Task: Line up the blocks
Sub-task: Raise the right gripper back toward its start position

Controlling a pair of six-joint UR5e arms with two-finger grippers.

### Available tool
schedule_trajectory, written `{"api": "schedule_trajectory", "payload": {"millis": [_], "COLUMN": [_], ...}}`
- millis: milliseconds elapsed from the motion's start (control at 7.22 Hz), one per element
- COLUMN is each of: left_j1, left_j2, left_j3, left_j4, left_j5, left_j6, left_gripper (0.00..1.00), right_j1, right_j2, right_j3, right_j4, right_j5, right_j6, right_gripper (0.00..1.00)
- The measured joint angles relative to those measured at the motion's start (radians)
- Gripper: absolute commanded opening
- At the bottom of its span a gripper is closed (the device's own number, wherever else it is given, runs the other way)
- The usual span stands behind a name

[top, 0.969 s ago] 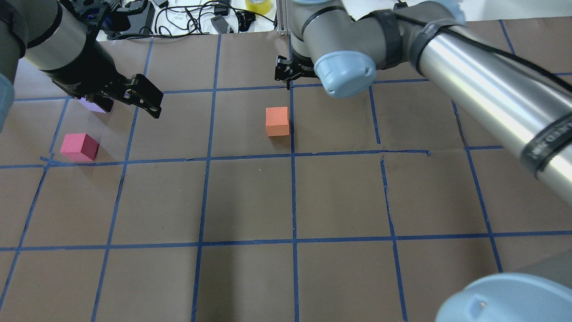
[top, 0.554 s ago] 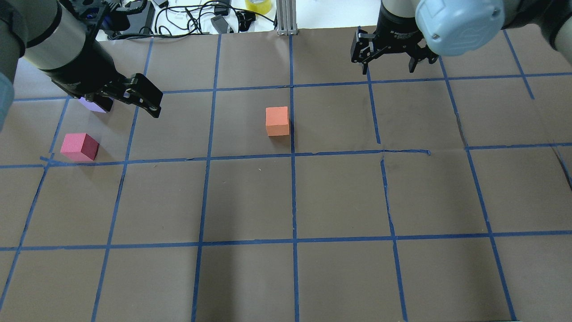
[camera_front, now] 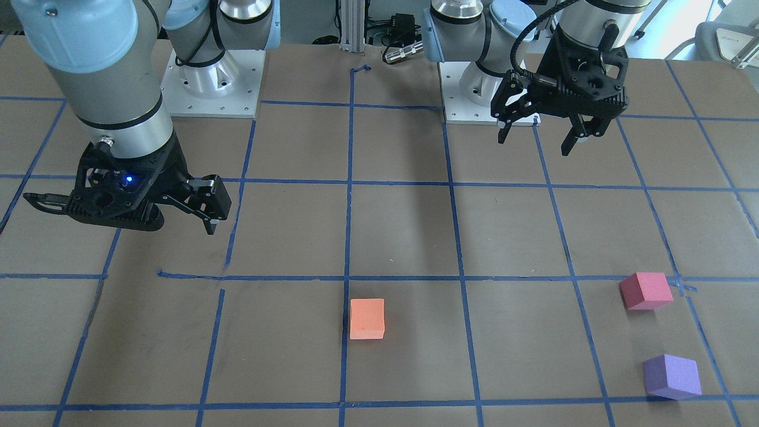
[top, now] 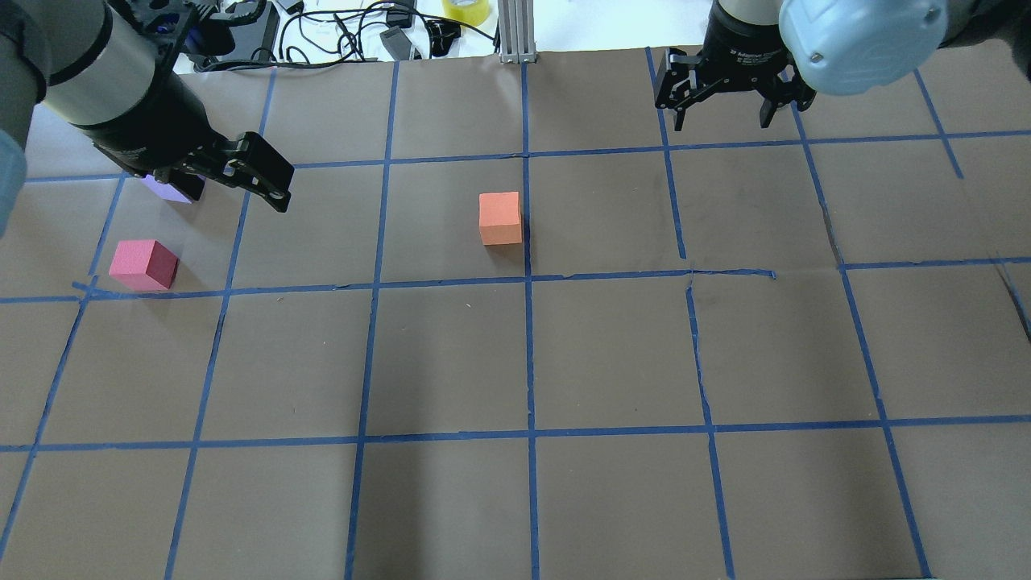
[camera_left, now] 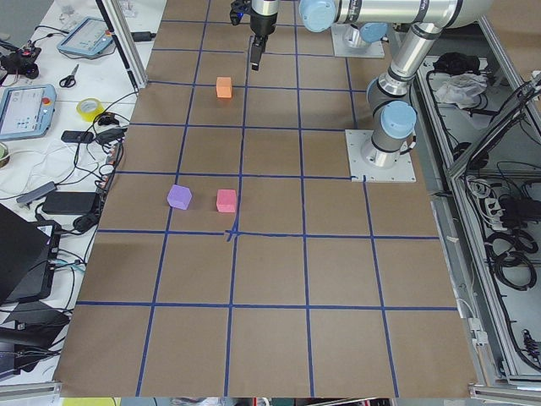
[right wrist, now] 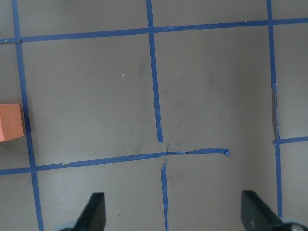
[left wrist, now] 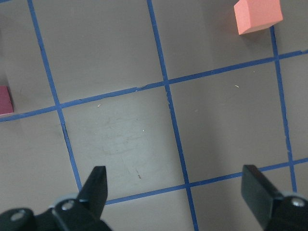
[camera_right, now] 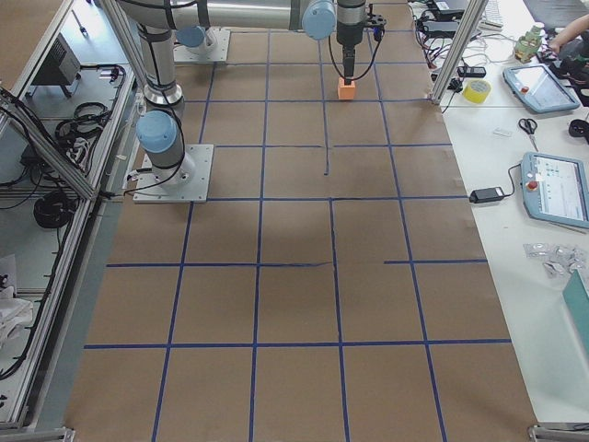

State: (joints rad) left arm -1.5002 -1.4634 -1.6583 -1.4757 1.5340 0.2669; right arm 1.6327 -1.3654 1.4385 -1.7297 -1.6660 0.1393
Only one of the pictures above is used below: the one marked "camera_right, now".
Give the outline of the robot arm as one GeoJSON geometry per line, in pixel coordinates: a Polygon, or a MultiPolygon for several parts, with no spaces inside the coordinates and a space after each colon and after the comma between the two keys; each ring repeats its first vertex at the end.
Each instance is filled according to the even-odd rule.
{"type": "Polygon", "coordinates": [[[355,96],[355,47],[363,40],[370,7],[365,1],[120,1],[137,23],[147,84],[147,102],[174,108],[183,101],[177,84],[172,33],[201,27],[303,30],[321,41],[336,34],[343,72],[338,98],[355,96]]]}

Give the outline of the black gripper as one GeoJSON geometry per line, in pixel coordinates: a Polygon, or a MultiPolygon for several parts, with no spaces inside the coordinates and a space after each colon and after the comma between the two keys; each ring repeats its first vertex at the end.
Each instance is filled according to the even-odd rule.
{"type": "Polygon", "coordinates": [[[363,31],[364,24],[362,22],[355,24],[337,22],[336,39],[342,48],[343,85],[349,85],[349,80],[350,84],[354,81],[355,46],[362,42],[363,31]]]}

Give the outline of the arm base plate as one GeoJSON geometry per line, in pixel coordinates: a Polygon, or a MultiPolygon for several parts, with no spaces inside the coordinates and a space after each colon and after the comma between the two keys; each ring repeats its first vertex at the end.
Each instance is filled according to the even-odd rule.
{"type": "Polygon", "coordinates": [[[153,168],[148,156],[144,155],[142,167],[149,168],[149,171],[139,175],[139,191],[133,193],[133,201],[137,204],[205,203],[213,157],[213,145],[186,145],[179,172],[168,180],[174,169],[153,168]]]}
{"type": "Polygon", "coordinates": [[[176,31],[174,60],[177,64],[224,63],[228,54],[230,30],[191,27],[176,31]]]}

